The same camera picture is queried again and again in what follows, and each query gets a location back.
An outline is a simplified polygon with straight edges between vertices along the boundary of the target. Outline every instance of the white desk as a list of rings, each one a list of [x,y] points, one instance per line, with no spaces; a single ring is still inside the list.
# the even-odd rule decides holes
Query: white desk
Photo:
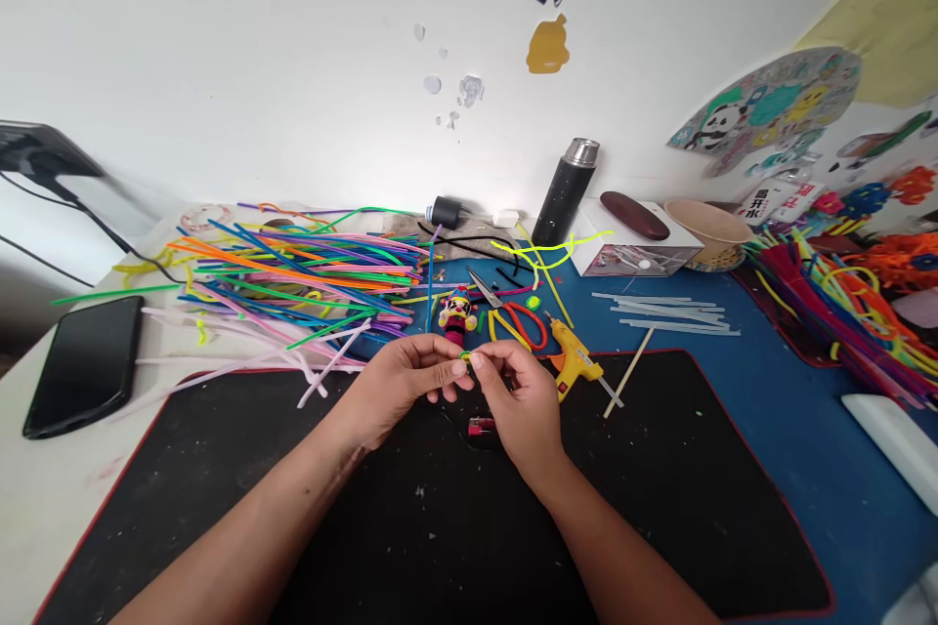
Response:
[[[155,256],[179,234],[179,215],[163,220],[138,251]],[[233,208],[234,219],[264,223],[277,214]],[[380,214],[356,215],[339,229],[379,230]],[[127,257],[125,263],[139,263]],[[182,269],[170,271],[182,279]],[[111,272],[95,290],[122,286],[123,274]],[[134,287],[167,283],[160,273],[138,276]],[[145,294],[147,305],[168,308],[176,293]],[[79,304],[76,308],[101,301]],[[117,422],[107,419],[51,439],[22,436],[22,424],[52,341],[50,330],[20,362],[0,379],[0,623],[28,623],[51,591],[68,558],[113,489],[128,460],[161,407],[156,403]],[[170,354],[250,358],[263,348],[249,341],[219,338],[198,346],[194,331],[167,327],[145,316],[140,358]],[[181,378],[217,363],[192,361],[138,366],[134,397],[155,388],[174,386]]]

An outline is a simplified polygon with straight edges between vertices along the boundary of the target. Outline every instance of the black water bottle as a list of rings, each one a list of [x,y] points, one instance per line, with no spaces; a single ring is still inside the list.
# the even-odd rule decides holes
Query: black water bottle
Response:
[[[567,153],[557,164],[554,180],[537,216],[531,241],[534,246],[556,246],[563,243],[574,221],[576,208],[586,193],[589,180],[596,170],[599,142],[577,137],[570,142]]]

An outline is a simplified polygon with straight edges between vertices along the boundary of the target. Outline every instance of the panda sticker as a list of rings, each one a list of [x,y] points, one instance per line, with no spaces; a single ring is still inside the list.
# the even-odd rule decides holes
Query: panda sticker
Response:
[[[723,138],[745,119],[747,110],[748,105],[740,103],[721,105],[710,113],[701,130],[684,145],[684,148],[690,149],[695,146],[702,146],[707,151],[713,151],[723,141]]]

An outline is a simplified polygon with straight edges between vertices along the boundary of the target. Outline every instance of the left hand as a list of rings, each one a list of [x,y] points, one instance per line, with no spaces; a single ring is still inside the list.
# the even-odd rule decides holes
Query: left hand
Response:
[[[419,397],[426,395],[430,402],[437,402],[443,389],[444,398],[455,402],[455,386],[465,391],[472,388],[461,353],[453,342],[435,334],[390,342],[330,414],[342,418],[359,446],[377,449]]]

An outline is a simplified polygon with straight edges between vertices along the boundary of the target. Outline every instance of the white box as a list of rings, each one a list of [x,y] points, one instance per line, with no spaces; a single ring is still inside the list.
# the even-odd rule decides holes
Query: white box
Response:
[[[643,202],[671,230],[662,241],[646,239],[623,225],[597,198],[585,198],[576,212],[571,232],[584,239],[610,229],[574,248],[571,259],[583,276],[670,276],[684,266],[704,246],[686,229],[674,222],[662,208]]]

